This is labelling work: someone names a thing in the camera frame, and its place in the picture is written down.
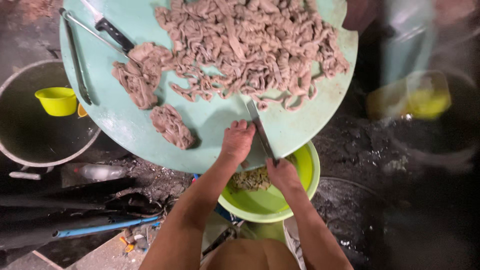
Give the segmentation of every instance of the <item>plastic bottle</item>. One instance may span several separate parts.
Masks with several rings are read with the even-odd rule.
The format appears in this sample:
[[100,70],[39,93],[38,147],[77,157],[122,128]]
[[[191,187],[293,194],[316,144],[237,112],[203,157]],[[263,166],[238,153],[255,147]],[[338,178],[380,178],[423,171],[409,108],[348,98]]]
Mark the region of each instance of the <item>plastic bottle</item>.
[[127,169],[122,166],[87,164],[80,168],[80,174],[89,179],[113,180],[125,176]]

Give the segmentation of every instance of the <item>yellow plastic cup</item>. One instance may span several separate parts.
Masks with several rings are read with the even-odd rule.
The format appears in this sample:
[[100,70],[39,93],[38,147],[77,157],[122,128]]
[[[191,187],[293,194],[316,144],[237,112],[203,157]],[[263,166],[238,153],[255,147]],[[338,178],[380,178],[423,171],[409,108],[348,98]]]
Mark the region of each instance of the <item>yellow plastic cup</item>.
[[35,97],[49,115],[67,116],[77,111],[77,97],[71,88],[44,88],[35,92]]

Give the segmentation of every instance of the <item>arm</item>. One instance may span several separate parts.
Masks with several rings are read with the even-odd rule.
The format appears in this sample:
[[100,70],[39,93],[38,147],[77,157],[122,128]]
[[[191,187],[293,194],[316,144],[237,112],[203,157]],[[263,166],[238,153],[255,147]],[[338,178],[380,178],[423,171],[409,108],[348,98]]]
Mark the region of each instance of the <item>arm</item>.
[[308,199],[295,166],[281,159],[275,167],[273,161],[268,159],[267,169],[272,184],[282,192],[295,215],[307,269],[353,269],[335,237]]
[[140,270],[198,269],[202,234],[210,212],[252,145],[255,126],[234,121],[225,130],[216,162],[192,184],[169,213]]

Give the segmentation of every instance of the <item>metal pot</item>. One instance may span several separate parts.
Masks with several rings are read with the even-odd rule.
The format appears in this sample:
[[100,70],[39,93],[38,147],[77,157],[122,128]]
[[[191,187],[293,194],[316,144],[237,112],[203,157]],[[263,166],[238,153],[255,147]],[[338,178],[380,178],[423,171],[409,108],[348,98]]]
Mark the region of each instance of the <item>metal pot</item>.
[[61,60],[30,64],[0,87],[0,151],[31,167],[55,166],[77,158],[98,162],[128,152],[104,134],[90,117],[48,115],[35,97],[47,87],[71,87]]

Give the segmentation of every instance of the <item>left hand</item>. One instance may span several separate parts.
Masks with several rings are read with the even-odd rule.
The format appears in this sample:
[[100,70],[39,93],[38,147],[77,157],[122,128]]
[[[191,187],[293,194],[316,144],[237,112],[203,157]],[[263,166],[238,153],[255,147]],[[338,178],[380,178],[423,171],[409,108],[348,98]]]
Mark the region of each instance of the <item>left hand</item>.
[[233,158],[237,164],[247,158],[255,135],[255,124],[251,123],[247,128],[245,119],[233,121],[231,126],[225,129],[222,151],[220,155]]

